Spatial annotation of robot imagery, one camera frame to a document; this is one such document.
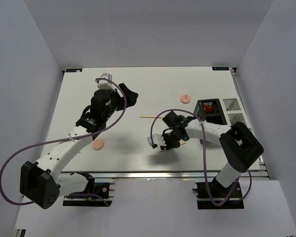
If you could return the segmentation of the dark red lip gloss tube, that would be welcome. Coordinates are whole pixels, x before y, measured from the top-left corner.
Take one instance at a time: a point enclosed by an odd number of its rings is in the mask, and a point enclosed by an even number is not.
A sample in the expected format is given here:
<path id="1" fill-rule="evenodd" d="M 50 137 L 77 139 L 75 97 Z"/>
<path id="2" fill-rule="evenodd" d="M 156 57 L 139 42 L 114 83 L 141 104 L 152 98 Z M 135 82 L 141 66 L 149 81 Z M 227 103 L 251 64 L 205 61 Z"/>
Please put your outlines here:
<path id="1" fill-rule="evenodd" d="M 208 106 L 208 111 L 211 113 L 213 111 L 213 109 L 215 108 L 215 105 L 212 104 L 210 107 Z"/>

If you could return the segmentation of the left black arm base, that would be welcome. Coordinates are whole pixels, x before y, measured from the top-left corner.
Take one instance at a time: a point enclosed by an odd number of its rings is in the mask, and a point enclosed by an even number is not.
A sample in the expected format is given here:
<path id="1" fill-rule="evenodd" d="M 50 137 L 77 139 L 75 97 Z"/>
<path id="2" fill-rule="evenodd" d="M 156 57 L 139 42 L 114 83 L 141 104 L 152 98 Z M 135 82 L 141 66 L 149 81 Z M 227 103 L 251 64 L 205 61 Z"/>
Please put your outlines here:
<path id="1" fill-rule="evenodd" d="M 87 172 L 61 173 L 56 181 L 63 206 L 109 207 L 115 183 L 99 181 Z"/>

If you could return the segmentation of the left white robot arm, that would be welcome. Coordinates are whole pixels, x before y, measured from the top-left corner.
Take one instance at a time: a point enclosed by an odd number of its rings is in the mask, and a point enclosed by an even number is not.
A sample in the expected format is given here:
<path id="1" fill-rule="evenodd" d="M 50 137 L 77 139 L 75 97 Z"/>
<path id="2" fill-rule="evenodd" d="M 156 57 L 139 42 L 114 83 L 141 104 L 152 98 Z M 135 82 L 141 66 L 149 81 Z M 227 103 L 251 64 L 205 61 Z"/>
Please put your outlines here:
<path id="1" fill-rule="evenodd" d="M 63 174 L 64 167 L 107 127 L 107 121 L 116 111 L 136 104 L 138 93 L 123 83 L 117 91 L 111 83 L 99 85 L 91 104 L 82 112 L 68 135 L 47 155 L 21 167 L 20 192 L 43 209 L 51 207 L 58 197 L 89 197 L 95 194 L 94 177 L 87 172 Z"/>

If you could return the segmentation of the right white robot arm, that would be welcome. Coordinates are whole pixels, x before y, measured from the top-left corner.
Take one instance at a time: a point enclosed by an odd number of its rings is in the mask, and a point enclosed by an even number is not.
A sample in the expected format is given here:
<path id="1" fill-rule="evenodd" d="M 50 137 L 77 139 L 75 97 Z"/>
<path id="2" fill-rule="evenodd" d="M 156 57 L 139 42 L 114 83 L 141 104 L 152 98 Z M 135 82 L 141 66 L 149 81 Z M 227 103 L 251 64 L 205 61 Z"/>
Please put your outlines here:
<path id="1" fill-rule="evenodd" d="M 203 144 L 220 145 L 227 159 L 226 165 L 212 181 L 213 192 L 226 196 L 233 182 L 263 154 L 264 148 L 250 129 L 242 122 L 220 125 L 183 117 L 171 111 L 163 121 L 172 131 L 161 135 L 161 148 L 178 148 L 181 140 L 199 139 Z"/>

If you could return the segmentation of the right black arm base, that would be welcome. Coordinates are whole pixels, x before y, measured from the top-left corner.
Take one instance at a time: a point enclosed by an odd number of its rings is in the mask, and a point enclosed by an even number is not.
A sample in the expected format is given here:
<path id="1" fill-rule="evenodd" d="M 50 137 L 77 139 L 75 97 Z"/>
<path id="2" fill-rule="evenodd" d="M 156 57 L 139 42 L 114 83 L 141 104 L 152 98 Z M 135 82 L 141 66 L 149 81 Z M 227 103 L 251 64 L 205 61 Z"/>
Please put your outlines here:
<path id="1" fill-rule="evenodd" d="M 226 189 L 220 189 L 218 185 L 209 182 L 210 192 L 213 200 L 216 203 L 223 201 L 227 197 L 231 187 L 232 186 Z M 196 194 L 197 208 L 199 210 L 244 209 L 243 200 L 240 200 L 243 194 L 239 182 L 236 183 L 235 188 L 230 194 L 228 200 L 222 206 L 215 206 L 212 204 L 205 182 L 195 183 L 195 187 L 192 189 L 192 191 L 194 194 Z"/>

